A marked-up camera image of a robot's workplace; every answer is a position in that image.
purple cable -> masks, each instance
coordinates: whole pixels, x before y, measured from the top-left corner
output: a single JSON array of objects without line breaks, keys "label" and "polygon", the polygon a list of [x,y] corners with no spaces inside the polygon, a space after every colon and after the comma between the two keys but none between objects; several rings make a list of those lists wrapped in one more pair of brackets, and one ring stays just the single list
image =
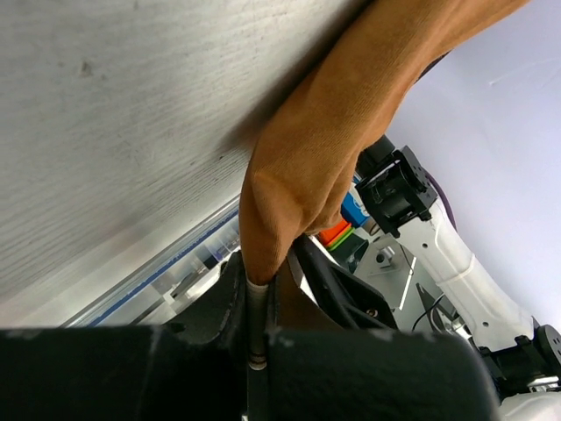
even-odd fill
[{"label": "purple cable", "polygon": [[424,168],[424,172],[427,175],[427,178],[429,179],[430,183],[434,186],[438,195],[442,199],[442,202],[444,203],[444,208],[446,209],[446,213],[448,214],[448,219],[450,220],[454,229],[457,231],[458,229],[456,228],[456,219],[454,218],[454,212],[452,212],[452,207],[450,206],[450,202],[448,201],[448,197],[446,197],[446,194],[444,193],[444,190],[442,190],[442,187],[440,187],[440,184],[438,184],[437,180],[435,180],[435,177],[433,177],[430,174],[430,172],[427,171],[425,168]]}]

